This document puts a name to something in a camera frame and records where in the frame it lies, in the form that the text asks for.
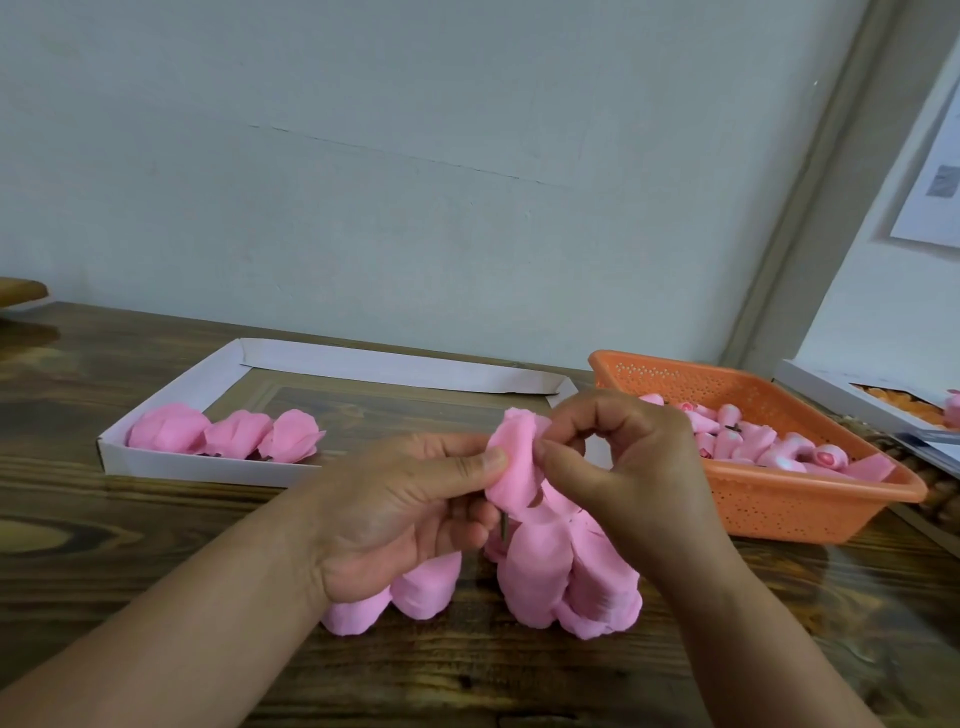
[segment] right hand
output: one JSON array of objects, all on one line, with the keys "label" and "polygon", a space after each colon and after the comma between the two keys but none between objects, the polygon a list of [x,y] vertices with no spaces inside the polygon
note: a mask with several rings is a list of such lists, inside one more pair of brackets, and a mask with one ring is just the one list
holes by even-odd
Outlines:
[{"label": "right hand", "polygon": [[[742,563],[683,412],[598,389],[564,401],[551,419],[534,444],[537,464],[551,485],[587,509],[636,570],[666,586],[675,576],[715,575],[731,558]],[[610,443],[612,470],[584,459],[584,440],[592,434]]]}]

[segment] hand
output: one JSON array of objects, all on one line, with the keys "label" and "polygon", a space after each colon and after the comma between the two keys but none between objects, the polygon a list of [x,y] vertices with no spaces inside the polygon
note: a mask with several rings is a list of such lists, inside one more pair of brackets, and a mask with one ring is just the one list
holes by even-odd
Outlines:
[{"label": "hand", "polygon": [[[538,465],[636,570],[659,586],[675,573],[710,573],[718,559],[735,556],[683,412],[599,389],[564,401],[551,419],[534,445]],[[583,458],[592,434],[610,443],[612,470]]]},{"label": "hand", "polygon": [[410,435],[324,466],[310,483],[320,521],[326,598],[354,602],[382,592],[427,559],[479,548],[499,523],[483,491],[506,453],[488,435]]}]

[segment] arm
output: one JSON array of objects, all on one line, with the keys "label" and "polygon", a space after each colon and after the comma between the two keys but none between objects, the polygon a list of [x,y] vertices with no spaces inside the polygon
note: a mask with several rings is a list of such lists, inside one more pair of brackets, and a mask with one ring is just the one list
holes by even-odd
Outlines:
[{"label": "arm", "polygon": [[466,499],[506,465],[486,444],[399,438],[323,468],[0,693],[4,725],[239,724],[331,601],[486,541],[496,509]]},{"label": "arm", "polygon": [[[592,432],[611,444],[611,471],[577,451]],[[679,410],[577,395],[555,410],[535,453],[550,483],[660,589],[718,728],[881,728],[737,554]]]}]

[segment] forearm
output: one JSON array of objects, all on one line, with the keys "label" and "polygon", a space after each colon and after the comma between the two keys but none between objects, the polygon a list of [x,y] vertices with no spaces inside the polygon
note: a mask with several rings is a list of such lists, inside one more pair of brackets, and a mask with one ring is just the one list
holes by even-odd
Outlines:
[{"label": "forearm", "polygon": [[305,497],[281,494],[0,693],[4,724],[240,723],[326,606]]},{"label": "forearm", "polygon": [[677,581],[664,596],[717,728],[881,726],[732,546],[700,579]]}]

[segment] wooden object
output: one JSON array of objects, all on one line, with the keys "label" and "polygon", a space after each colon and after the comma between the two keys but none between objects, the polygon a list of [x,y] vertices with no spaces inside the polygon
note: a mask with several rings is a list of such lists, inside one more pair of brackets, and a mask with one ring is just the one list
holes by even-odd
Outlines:
[{"label": "wooden object", "polygon": [[[66,303],[8,318],[0,326],[0,353],[14,351],[0,355],[0,685],[274,495],[105,477],[97,434],[237,336],[350,345]],[[38,330],[58,338],[44,343]],[[578,386],[592,382],[589,372],[564,373]],[[375,436],[377,423],[391,431],[490,429],[486,402],[430,404],[353,391],[355,384],[298,397],[315,398],[343,426],[366,429],[363,437]],[[844,546],[743,540],[737,547],[887,725],[954,724],[960,561],[888,511]],[[641,590],[633,629],[583,643],[559,627],[518,625],[492,566],[470,556],[453,602],[436,619],[412,622],[390,608],[361,637],[318,628],[247,724],[707,728],[677,625],[656,589],[644,582]]]},{"label": "wooden object", "polygon": [[16,303],[38,301],[48,295],[47,287],[39,281],[8,279],[0,276],[0,308]]}]

